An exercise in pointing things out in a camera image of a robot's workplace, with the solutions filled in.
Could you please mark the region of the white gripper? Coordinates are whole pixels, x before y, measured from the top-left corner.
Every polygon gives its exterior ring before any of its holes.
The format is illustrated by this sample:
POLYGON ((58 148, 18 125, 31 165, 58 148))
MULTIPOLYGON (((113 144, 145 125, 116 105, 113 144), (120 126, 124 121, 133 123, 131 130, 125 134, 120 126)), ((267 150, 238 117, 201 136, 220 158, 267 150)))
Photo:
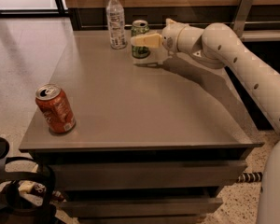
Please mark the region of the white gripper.
POLYGON ((163 63, 172 57, 173 53, 189 52, 189 45, 182 40, 182 33, 186 32, 189 26, 185 23, 177 22, 171 19, 166 20, 166 26, 160 34, 136 35, 131 38, 131 44, 136 47, 152 48, 146 58, 134 58, 133 64, 140 67, 154 67, 163 65, 163 63))

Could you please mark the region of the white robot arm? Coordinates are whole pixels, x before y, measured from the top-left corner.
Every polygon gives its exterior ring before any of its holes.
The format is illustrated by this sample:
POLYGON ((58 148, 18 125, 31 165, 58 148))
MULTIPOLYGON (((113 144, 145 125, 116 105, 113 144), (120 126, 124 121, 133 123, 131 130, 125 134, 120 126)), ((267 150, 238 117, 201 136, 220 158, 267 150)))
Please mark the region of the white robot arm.
MULTIPOLYGON (((131 44, 183 52, 214 69, 229 67, 280 135, 280 74, 251 52, 229 26, 212 23, 202 29, 168 19, 159 34, 136 35, 131 44)), ((280 140, 263 172, 257 224, 280 224, 280 140)))

